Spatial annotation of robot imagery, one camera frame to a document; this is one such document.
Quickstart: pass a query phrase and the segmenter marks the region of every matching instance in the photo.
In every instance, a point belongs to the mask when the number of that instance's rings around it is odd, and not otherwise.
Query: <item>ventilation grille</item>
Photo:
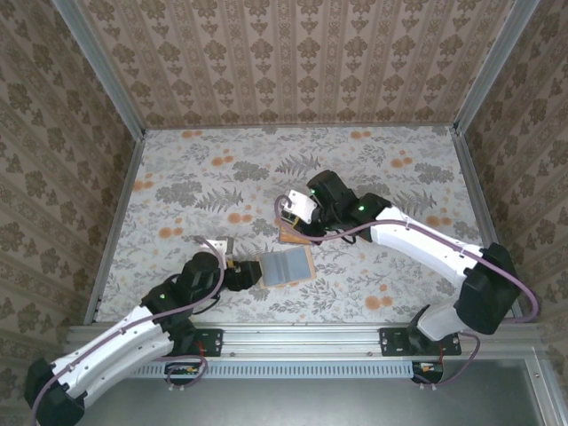
[[[132,378],[163,379],[166,363],[153,362],[140,368]],[[210,361],[203,376],[209,379],[351,379],[412,377],[411,361],[374,362],[262,362]],[[190,375],[172,375],[188,378]]]

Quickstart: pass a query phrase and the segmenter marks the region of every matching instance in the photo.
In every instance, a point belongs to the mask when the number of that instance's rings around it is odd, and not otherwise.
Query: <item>table surface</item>
[[[117,321],[180,272],[193,235],[234,237],[236,260],[289,249],[274,199],[330,169],[442,233],[480,244],[447,127],[150,130],[97,321]],[[364,241],[312,247],[315,280],[225,291],[200,322],[409,321],[456,290],[395,250]]]

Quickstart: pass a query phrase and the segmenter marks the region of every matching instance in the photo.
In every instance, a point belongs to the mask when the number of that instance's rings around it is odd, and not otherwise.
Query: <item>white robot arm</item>
[[[256,284],[261,276],[259,263],[233,261],[232,244],[232,239],[202,244],[181,273],[152,288],[140,306],[105,333],[51,364],[45,359],[32,364],[24,391],[30,407],[47,382],[72,366],[43,396],[37,411],[40,424],[73,426],[106,390],[148,362],[197,354],[194,344],[204,330],[196,330],[189,320],[193,311],[145,319],[183,308],[216,291],[220,267],[224,268],[224,278],[218,292],[225,288],[240,291]]]
[[[514,284],[463,255],[464,250],[468,251],[515,275],[509,253],[503,246],[492,244],[489,248],[480,248],[458,241],[415,221],[378,195],[368,193],[358,198],[330,170],[321,172],[307,186],[311,195],[289,191],[289,202],[283,205],[281,212],[282,219],[298,232],[324,237],[320,238],[324,240],[329,231],[343,232],[370,222],[383,222],[355,235],[410,256],[458,289],[455,297],[418,312],[408,332],[416,353],[424,349],[421,346],[429,346],[463,330],[494,333],[518,297],[519,289]],[[406,227],[389,225],[389,221],[404,222]],[[421,230],[454,247],[433,240]]]

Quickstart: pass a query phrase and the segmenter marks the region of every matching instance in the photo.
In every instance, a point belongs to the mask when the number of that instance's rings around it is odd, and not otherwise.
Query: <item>aluminum frame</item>
[[[473,214],[477,220],[481,241],[485,247],[488,247],[492,242],[499,242],[499,237],[497,236],[497,232],[493,226],[493,220],[491,219],[489,208],[485,202],[485,196],[481,189],[481,184],[479,183],[479,178],[477,177],[476,168],[473,164],[471,154],[469,153],[467,141],[465,136],[457,130],[452,132],[452,141],[454,142],[455,153],[458,157],[458,162],[460,163],[463,181],[468,189],[469,201],[473,208]],[[513,316],[516,318],[523,316],[517,300],[513,303],[511,311]]]
[[[509,16],[455,117],[459,133],[465,133],[473,121],[538,4],[539,0],[523,0],[515,2],[511,7]]]
[[[65,351],[73,351],[109,329],[111,323],[71,327]],[[379,329],[404,327],[406,324],[226,324],[196,323],[197,328],[222,328],[224,343],[216,365],[234,362],[290,361],[408,361],[436,357],[383,357]],[[536,324],[504,324],[494,335],[479,335],[481,348],[476,359],[525,361],[540,414],[547,426],[565,425],[566,409],[552,369],[546,359],[546,347]],[[475,347],[470,339],[461,340],[462,355],[467,359]]]
[[[144,135],[144,119],[130,100],[128,87],[122,83],[112,65],[112,61],[104,53],[97,37],[91,31],[87,19],[84,18],[78,2],[71,0],[53,0],[61,17],[71,30],[73,38],[91,64],[108,97],[121,116],[134,140],[139,141]]]
[[[99,270],[97,271],[97,277],[95,278],[95,283],[91,291],[91,298],[87,305],[87,312],[85,313],[83,320],[84,325],[91,324],[94,321],[97,309],[99,308],[99,304],[102,300],[105,285],[108,280],[108,274],[110,273],[110,267],[113,264],[114,252],[116,251],[116,246],[121,236],[122,223],[124,222],[130,196],[132,194],[132,188],[136,181],[138,167],[142,162],[144,145],[145,140],[142,138],[135,143],[134,150],[132,151],[132,158],[130,158],[130,164],[128,172],[126,173],[126,178],[124,179],[124,185],[122,186],[121,196],[118,199],[116,211],[114,212],[113,223],[111,224],[108,238],[106,239],[105,251],[100,259]]]

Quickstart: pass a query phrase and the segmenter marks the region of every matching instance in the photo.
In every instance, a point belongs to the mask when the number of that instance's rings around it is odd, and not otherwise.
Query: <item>patterned wallpaper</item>
[[[50,1],[1,1],[2,424],[28,363],[83,321],[132,147]]]
[[[466,138],[568,397],[568,2],[542,0]]]
[[[81,0],[147,128],[452,122],[513,0]]]

